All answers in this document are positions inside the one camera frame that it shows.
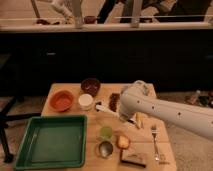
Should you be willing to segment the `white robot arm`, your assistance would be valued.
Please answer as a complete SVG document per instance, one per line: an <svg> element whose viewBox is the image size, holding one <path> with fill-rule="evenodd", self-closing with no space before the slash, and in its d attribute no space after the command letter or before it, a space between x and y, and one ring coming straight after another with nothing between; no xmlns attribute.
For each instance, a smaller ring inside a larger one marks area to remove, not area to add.
<svg viewBox="0 0 213 171"><path fill-rule="evenodd" d="M156 99L148 92L147 84L141 80L124 86L120 117L129 120L136 112L145 113L213 141L213 109Z"/></svg>

